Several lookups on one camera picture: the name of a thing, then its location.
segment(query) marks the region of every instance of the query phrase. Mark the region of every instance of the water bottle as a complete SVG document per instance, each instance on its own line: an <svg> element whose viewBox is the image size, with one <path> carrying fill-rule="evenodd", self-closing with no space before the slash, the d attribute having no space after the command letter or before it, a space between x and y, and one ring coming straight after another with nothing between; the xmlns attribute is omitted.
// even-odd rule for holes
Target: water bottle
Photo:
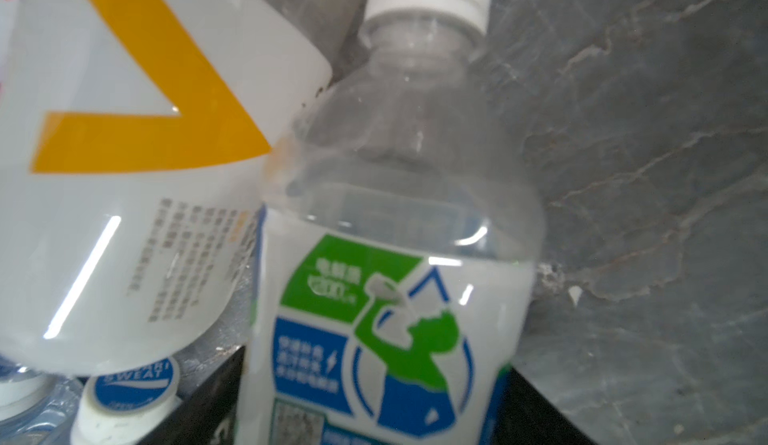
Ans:
<svg viewBox="0 0 768 445"><path fill-rule="evenodd" d="M264 157L359 0L22 0L0 100L0 353L76 376L214 323Z"/></svg>
<svg viewBox="0 0 768 445"><path fill-rule="evenodd" d="M368 0L265 166L239 443L490 443L544 237L468 64L491 0Z"/></svg>
<svg viewBox="0 0 768 445"><path fill-rule="evenodd" d="M71 423L82 384L0 358L0 443L38 445Z"/></svg>

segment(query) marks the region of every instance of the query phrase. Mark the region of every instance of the bottle neck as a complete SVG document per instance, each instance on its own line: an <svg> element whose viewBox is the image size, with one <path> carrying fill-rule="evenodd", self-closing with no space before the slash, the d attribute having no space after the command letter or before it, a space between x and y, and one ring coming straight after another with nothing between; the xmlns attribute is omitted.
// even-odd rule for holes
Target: bottle neck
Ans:
<svg viewBox="0 0 768 445"><path fill-rule="evenodd" d="M372 66L402 71L464 69L480 55L475 27L436 12L408 10L375 17L360 29Z"/></svg>

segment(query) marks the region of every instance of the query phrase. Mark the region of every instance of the qr code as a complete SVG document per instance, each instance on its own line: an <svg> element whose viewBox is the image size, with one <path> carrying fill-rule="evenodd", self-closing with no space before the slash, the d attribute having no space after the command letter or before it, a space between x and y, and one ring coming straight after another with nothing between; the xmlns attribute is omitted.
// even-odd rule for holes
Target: qr code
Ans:
<svg viewBox="0 0 768 445"><path fill-rule="evenodd" d="M320 413L275 402L271 445L320 445L325 418Z"/></svg>

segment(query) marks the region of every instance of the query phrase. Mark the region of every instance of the yellow stripe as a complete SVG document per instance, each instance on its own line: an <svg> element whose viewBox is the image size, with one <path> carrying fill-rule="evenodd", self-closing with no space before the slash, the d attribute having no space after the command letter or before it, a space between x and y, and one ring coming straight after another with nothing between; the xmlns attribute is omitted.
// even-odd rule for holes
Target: yellow stripe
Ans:
<svg viewBox="0 0 768 445"><path fill-rule="evenodd" d="M127 173L238 162L270 145L163 0L91 0L180 116L52 112L35 173Z"/></svg>

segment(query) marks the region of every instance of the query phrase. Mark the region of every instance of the bottle shoulder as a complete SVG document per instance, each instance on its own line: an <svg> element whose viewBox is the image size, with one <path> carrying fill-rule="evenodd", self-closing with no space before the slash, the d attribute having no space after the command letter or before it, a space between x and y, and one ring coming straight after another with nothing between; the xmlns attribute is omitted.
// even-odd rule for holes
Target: bottle shoulder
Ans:
<svg viewBox="0 0 768 445"><path fill-rule="evenodd" d="M406 248L536 258L536 191L482 95L454 78L369 64L337 84L270 157L270 206Z"/></svg>

